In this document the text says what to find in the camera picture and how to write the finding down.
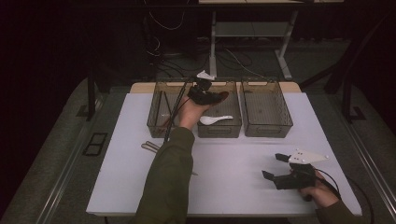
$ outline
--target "white spoon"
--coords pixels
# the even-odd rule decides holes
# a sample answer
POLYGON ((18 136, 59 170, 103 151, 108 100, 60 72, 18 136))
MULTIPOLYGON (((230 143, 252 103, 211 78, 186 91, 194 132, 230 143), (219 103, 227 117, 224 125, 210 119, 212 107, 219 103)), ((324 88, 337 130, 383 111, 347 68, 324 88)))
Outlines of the white spoon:
POLYGON ((209 117, 209 116, 201 116, 199 121, 204 125, 211 125, 215 122, 218 122, 221 119, 233 119, 233 116, 221 116, 221 117, 209 117))

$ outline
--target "hand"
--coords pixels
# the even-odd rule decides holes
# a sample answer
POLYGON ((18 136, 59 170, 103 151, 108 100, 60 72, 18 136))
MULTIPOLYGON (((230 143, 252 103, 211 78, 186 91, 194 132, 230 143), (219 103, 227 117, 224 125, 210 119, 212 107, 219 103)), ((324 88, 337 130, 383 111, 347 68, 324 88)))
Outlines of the hand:
MULTIPOLYGON (((321 175, 319 171, 315 171, 315 173, 317 177, 324 179, 323 175, 321 175)), ((339 201, 337 196, 335 196, 332 191, 319 180, 317 180, 314 187, 299 189, 299 191, 303 196, 311 195, 314 202, 320 208, 328 207, 339 201)))
POLYGON ((198 105, 189 97, 185 96, 181 99, 179 106, 181 108, 178 110, 178 126, 191 130, 211 105, 198 105))

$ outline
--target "transparent gray container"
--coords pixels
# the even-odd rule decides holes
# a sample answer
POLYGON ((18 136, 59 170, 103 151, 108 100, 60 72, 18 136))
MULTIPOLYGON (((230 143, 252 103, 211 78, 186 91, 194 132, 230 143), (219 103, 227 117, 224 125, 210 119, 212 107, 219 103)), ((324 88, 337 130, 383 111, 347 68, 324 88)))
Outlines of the transparent gray container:
POLYGON ((278 82, 243 77, 239 94, 245 136, 286 137, 293 122, 278 82))
POLYGON ((242 118, 239 107, 236 79, 217 77, 212 82, 209 91, 229 93, 227 99, 218 105, 206 110, 204 116, 220 117, 233 116, 233 119, 223 119, 211 125, 198 122, 198 136, 201 138, 237 138, 242 127, 242 118))
MULTIPOLYGON (((148 114, 148 129, 153 138, 164 138, 171 111, 173 110, 178 94, 186 81, 186 78, 159 78, 155 84, 151 101, 151 109, 148 114)), ((192 82, 186 86, 183 95, 187 95, 192 82)), ((172 129, 178 126, 178 116, 175 117, 172 129)))

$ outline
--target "forearm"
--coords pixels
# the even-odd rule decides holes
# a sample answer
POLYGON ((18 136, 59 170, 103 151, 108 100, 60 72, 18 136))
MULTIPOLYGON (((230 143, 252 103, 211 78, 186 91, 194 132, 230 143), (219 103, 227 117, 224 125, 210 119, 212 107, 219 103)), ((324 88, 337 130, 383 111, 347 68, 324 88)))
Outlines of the forearm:
POLYGON ((362 217, 354 216, 342 201, 317 210, 318 220, 322 224, 363 224, 362 217))
POLYGON ((148 171, 135 223, 184 223, 189 202, 194 136, 185 128, 171 132, 148 171))

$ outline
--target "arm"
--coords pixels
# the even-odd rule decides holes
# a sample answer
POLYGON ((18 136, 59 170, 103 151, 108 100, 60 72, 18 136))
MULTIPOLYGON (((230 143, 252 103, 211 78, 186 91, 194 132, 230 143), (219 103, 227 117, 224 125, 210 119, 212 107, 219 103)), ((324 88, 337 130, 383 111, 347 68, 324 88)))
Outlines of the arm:
MULTIPOLYGON (((318 171, 317 177, 324 178, 318 171)), ((345 204, 339 200, 323 183, 317 180, 314 187, 300 189, 303 196, 311 195, 317 205, 317 215, 323 224, 362 224, 362 217, 355 217, 345 204)))
MULTIPOLYGON (((187 98, 183 98, 180 104, 186 101, 187 98)), ((194 142, 191 129, 209 107, 189 100, 179 109, 179 127, 171 132, 170 140, 158 150, 148 171, 135 223, 185 222, 194 142)))

